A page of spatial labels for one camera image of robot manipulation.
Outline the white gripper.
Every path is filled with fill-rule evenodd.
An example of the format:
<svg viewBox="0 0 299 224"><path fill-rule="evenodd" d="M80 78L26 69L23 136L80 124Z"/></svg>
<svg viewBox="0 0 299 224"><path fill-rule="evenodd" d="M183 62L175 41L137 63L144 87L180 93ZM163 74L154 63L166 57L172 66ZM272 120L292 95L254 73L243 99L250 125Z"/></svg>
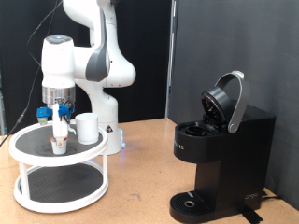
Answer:
<svg viewBox="0 0 299 224"><path fill-rule="evenodd" d="M68 136L67 106L64 104L52 107L53 136L57 139L57 147L64 147L64 138Z"/></svg>

